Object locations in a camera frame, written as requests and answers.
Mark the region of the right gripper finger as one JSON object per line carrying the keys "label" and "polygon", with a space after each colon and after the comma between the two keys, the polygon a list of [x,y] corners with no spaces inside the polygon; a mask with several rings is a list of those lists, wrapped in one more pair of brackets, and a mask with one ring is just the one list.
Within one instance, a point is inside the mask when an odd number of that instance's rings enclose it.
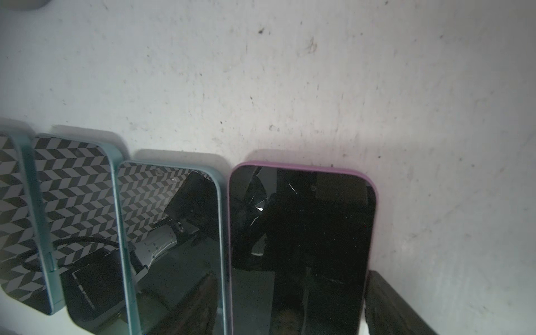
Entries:
{"label": "right gripper finger", "polygon": [[369,271],[364,314],[371,335],[437,335],[376,271]]}

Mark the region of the phone with teal case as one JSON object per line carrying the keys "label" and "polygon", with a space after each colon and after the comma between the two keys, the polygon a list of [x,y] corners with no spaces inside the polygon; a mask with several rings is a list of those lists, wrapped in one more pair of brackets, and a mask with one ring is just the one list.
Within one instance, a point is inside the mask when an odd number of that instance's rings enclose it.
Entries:
{"label": "phone with teal case", "polygon": [[116,190],[135,334],[227,334],[223,177],[206,166],[126,161]]}

